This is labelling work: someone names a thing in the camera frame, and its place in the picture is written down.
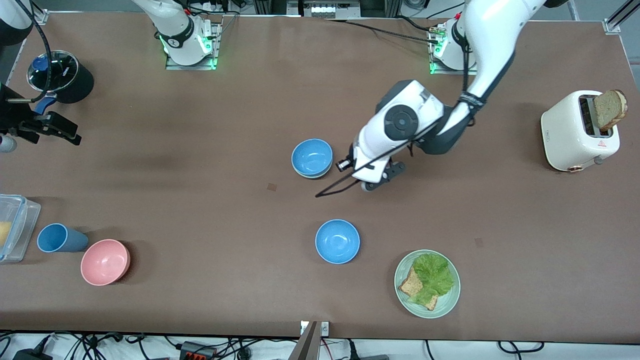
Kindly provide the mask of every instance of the tabletop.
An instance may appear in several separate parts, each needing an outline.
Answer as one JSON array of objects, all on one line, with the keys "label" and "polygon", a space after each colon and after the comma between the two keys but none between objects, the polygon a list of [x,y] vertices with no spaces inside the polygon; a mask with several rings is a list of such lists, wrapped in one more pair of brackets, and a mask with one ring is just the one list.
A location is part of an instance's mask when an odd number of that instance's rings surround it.
[{"label": "tabletop", "polygon": [[[424,36],[401,20],[367,24]],[[42,137],[0,158],[0,190],[42,205],[36,235],[61,222],[90,243],[123,241],[129,273],[84,282],[83,253],[0,266],[0,328],[297,336],[326,320],[330,336],[629,343],[640,339],[640,101],[620,38],[597,22],[530,22],[513,66],[477,124],[441,156],[371,193],[315,199],[341,174],[308,180],[291,151],[322,138],[334,159],[397,81],[417,79],[454,104],[461,77],[430,75],[424,43],[322,19],[240,17],[215,71],[164,70],[139,13],[54,13],[52,49],[95,78],[76,104],[75,147]],[[43,53],[34,31],[10,86]],[[623,90],[621,149],[602,166],[562,174],[545,161],[541,114],[576,90]],[[324,262],[318,227],[353,223],[360,252]],[[398,301],[393,276],[409,252],[455,264],[457,306],[425,320]]]}]

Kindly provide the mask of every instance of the blue cup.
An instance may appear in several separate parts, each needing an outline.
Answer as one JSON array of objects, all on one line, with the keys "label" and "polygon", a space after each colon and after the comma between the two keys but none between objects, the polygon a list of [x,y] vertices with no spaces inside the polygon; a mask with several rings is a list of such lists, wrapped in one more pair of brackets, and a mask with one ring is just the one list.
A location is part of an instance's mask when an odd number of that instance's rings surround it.
[{"label": "blue cup", "polygon": [[58,223],[47,225],[38,235],[38,249],[43,252],[82,251],[87,245],[85,234]]}]

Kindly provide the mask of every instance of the toaster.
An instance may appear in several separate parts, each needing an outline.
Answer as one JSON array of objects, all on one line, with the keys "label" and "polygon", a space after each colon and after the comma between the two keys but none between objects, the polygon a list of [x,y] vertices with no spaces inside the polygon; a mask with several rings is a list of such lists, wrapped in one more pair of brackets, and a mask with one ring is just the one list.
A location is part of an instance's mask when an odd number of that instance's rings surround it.
[{"label": "toaster", "polygon": [[617,125],[608,131],[598,127],[593,99],[600,94],[576,91],[542,114],[542,142],[547,161],[555,169],[578,172],[601,165],[620,148]]}]

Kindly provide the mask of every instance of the gray floor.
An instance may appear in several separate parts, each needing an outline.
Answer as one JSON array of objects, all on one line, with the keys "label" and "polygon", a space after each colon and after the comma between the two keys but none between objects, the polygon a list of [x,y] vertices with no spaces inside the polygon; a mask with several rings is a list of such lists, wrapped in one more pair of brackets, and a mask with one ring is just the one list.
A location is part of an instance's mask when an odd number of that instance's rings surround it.
[{"label": "gray floor", "polygon": [[[140,11],[131,0],[33,0],[42,8],[52,11]],[[439,10],[457,4],[460,0],[431,0],[428,9],[416,14],[416,11],[403,6],[403,14],[425,17]],[[580,20],[601,21],[618,9],[625,0],[574,0]],[[452,17],[460,8],[443,13],[443,17]],[[534,17],[536,20],[571,20],[568,4],[559,8],[542,8]],[[636,83],[640,88],[640,12],[637,12],[622,27],[622,39],[627,50]],[[11,71],[13,59],[19,46],[0,48],[0,80],[6,81]]]}]

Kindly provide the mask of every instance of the bread slice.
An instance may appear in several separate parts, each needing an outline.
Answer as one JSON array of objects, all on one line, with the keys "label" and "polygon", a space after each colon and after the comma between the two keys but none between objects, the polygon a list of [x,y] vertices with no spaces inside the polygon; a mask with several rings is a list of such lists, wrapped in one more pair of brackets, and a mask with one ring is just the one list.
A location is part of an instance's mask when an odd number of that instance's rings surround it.
[{"label": "bread slice", "polygon": [[424,304],[424,307],[429,311],[433,311],[436,308],[436,303],[438,302],[438,295],[433,295],[429,304]]},{"label": "bread slice", "polygon": [[627,116],[627,97],[620,90],[607,90],[593,99],[596,121],[601,131],[610,130],[613,125]]},{"label": "bread slice", "polygon": [[409,297],[414,296],[422,290],[422,281],[418,278],[418,274],[415,273],[413,266],[409,270],[409,275],[407,275],[406,279],[400,284],[398,287],[401,292],[409,295]]}]

